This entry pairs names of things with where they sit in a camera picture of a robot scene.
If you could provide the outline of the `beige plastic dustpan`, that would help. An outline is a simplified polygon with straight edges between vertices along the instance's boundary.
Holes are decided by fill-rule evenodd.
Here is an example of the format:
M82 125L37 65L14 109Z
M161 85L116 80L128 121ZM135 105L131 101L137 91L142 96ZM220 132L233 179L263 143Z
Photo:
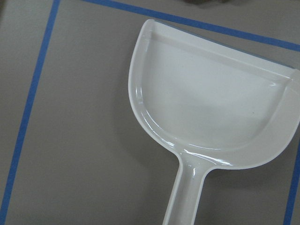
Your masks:
M192 225L207 174L272 161L300 122L300 72L153 19L139 33L128 96L179 168L163 223Z

